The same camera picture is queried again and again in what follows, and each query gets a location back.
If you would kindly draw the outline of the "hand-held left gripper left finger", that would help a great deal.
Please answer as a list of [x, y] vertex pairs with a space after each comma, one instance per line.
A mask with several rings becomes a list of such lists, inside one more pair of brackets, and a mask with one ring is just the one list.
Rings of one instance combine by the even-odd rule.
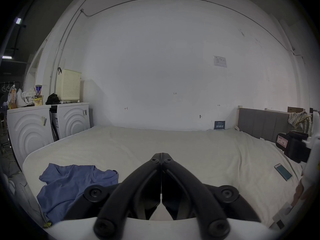
[[93, 231], [98, 239], [121, 239], [127, 218], [149, 220], [160, 204], [160, 158], [155, 154], [121, 183], [88, 186], [63, 221], [96, 217]]

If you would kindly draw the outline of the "person's right hand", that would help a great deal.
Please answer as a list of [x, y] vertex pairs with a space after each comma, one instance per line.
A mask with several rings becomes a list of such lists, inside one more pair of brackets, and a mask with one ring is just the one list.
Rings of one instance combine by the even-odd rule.
[[300, 200], [308, 199], [311, 193], [313, 192], [314, 186], [312, 185], [308, 189], [306, 189], [302, 183], [302, 179], [303, 179], [303, 172], [301, 173], [301, 179], [299, 180], [298, 185], [295, 189], [295, 194], [293, 196], [293, 201], [291, 203], [292, 207], [296, 206]]

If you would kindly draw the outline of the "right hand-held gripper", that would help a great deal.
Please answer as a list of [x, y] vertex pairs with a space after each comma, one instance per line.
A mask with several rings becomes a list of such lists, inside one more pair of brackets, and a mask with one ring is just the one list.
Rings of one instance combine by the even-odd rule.
[[278, 134], [276, 146], [280, 148], [284, 155], [290, 160], [298, 163], [303, 172], [302, 183], [306, 189], [313, 187], [313, 192], [308, 199], [300, 200], [296, 206], [292, 207], [290, 202], [286, 202], [278, 213], [273, 217], [274, 223], [280, 230], [288, 229], [298, 217], [301, 216], [319, 194], [320, 180], [320, 127], [319, 112], [314, 111], [312, 116], [311, 136], [305, 133], [291, 131], [288, 134]]

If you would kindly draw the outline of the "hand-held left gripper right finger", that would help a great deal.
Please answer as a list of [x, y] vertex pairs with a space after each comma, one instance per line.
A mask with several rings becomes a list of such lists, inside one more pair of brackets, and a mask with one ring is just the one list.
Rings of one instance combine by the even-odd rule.
[[202, 239], [225, 239], [231, 232], [228, 218], [261, 222], [234, 186], [204, 184], [169, 154], [162, 158], [162, 204], [173, 220], [196, 218]]

